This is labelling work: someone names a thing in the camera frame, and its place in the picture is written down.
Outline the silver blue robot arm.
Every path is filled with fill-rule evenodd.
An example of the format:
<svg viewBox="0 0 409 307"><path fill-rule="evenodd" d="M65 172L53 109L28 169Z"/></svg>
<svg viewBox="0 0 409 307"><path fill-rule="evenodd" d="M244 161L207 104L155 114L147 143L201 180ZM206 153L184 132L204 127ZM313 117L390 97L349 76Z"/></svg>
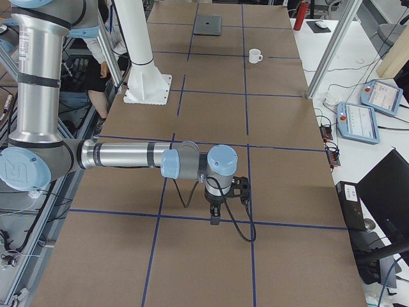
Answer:
<svg viewBox="0 0 409 307"><path fill-rule="evenodd" d="M237 154L227 145L201 152L182 143L96 143L58 134L63 39L72 32L104 32L96 1L13 1L19 25L17 127L1 152L1 179L18 191L34 191L78 169L158 168L163 177L205 184L210 222L232 197Z"/></svg>

